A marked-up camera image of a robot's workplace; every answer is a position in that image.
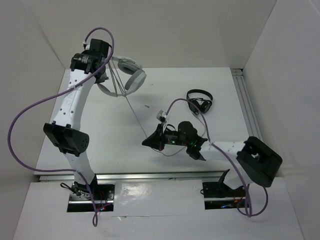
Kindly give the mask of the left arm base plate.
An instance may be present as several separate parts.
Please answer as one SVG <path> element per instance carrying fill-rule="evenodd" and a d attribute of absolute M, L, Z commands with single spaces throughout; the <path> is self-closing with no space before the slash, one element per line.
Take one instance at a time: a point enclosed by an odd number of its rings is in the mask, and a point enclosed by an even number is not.
<path fill-rule="evenodd" d="M 71 186 L 66 183 L 60 183 L 60 187 L 70 191 L 67 212 L 68 213 L 84 213 L 93 212 L 91 197 L 85 189 L 76 188 L 74 183 Z M 99 212 L 112 212 L 114 210 L 115 184 L 98 184 L 93 191 L 93 199 Z"/>

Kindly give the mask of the white over-ear headphones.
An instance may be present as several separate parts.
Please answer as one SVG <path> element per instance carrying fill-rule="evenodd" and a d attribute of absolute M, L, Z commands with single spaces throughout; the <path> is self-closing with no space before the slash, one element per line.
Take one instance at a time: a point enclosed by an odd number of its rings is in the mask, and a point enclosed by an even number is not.
<path fill-rule="evenodd" d="M 120 74 L 129 75 L 129 79 L 123 84 Z M 98 88 L 110 97 L 126 97 L 136 92 L 144 83 L 147 74 L 141 64 L 134 59 L 124 56 L 113 56 L 108 63 L 108 72 L 114 91 L 109 90 L 102 83 L 98 83 Z"/>

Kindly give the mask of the black on-ear headphones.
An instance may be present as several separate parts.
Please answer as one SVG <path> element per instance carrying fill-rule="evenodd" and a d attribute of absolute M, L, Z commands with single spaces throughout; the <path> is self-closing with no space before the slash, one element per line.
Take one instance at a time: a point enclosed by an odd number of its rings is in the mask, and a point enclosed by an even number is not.
<path fill-rule="evenodd" d="M 202 94 L 208 97 L 209 99 L 204 99 L 203 97 L 192 97 L 191 94 Z M 189 110 L 196 116 L 200 113 L 206 114 L 211 108 L 214 97 L 211 93 L 202 89 L 191 89 L 186 93 L 186 99 L 188 100 Z"/>

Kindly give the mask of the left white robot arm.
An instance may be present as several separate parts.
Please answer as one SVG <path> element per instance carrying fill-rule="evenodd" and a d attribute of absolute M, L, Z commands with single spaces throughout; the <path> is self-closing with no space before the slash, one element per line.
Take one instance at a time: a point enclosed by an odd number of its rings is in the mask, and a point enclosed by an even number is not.
<path fill-rule="evenodd" d="M 52 123 L 43 126 L 45 135 L 75 170 L 74 189 L 88 200 L 97 197 L 99 187 L 87 155 L 90 137 L 80 130 L 81 117 L 92 86 L 107 79 L 104 61 L 109 48 L 109 43 L 93 38 L 89 48 L 72 57 L 69 92 L 64 96 Z"/>

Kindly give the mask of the aluminium rail front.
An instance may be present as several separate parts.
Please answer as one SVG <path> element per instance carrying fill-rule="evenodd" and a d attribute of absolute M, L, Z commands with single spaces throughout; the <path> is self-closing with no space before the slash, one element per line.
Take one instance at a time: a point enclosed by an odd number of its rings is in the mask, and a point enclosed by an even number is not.
<path fill-rule="evenodd" d="M 99 182 L 115 181 L 156 181 L 156 180 L 191 180 L 191 179 L 220 179 L 226 172 L 200 171 L 200 172 L 158 172 L 158 173 L 115 173 L 96 174 Z"/>

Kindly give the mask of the aluminium rail right side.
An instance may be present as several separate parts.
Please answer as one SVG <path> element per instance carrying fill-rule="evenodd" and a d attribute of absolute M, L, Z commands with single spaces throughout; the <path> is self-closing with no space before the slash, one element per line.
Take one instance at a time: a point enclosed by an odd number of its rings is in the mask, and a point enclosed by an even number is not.
<path fill-rule="evenodd" d="M 243 71 L 239 68 L 232 68 L 230 71 L 238 95 L 241 110 L 244 116 L 247 131 L 250 136 L 257 137 L 261 141 L 264 141 L 249 95 L 249 91 L 245 83 Z"/>

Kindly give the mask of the aluminium rail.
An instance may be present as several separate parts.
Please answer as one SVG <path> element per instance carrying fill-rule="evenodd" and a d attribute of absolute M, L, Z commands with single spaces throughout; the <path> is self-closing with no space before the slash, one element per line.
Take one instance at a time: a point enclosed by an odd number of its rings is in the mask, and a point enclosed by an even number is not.
<path fill-rule="evenodd" d="M 156 180 L 191 180 L 191 179 L 220 179 L 226 172 L 200 171 L 200 172 L 158 172 L 158 173 L 115 173 L 96 174 L 99 182 L 115 181 L 156 181 Z"/>
<path fill-rule="evenodd" d="M 261 141 L 264 141 L 249 95 L 249 91 L 245 83 L 243 71 L 239 68 L 232 68 L 230 71 L 238 95 L 241 110 L 244 116 L 247 131 L 250 136 L 257 137 Z"/>

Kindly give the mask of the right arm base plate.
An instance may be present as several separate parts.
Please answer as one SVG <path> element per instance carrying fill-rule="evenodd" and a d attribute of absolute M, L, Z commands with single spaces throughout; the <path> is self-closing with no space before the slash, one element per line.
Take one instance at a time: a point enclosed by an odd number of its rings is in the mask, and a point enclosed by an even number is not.
<path fill-rule="evenodd" d="M 206 210 L 244 208 L 246 192 L 242 186 L 231 189 L 223 182 L 203 182 L 200 193 Z"/>

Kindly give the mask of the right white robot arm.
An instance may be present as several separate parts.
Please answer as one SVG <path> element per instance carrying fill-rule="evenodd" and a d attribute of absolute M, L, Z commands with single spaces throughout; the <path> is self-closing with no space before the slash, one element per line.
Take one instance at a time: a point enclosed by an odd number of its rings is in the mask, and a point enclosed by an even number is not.
<path fill-rule="evenodd" d="M 189 121 L 179 123 L 176 130 L 158 124 L 142 145 L 158 151 L 165 145 L 182 146 L 194 160 L 231 163 L 234 173 L 218 184 L 223 196 L 230 196 L 235 189 L 252 183 L 269 188 L 283 163 L 279 154 L 255 136 L 238 142 L 210 142 L 201 137 Z"/>

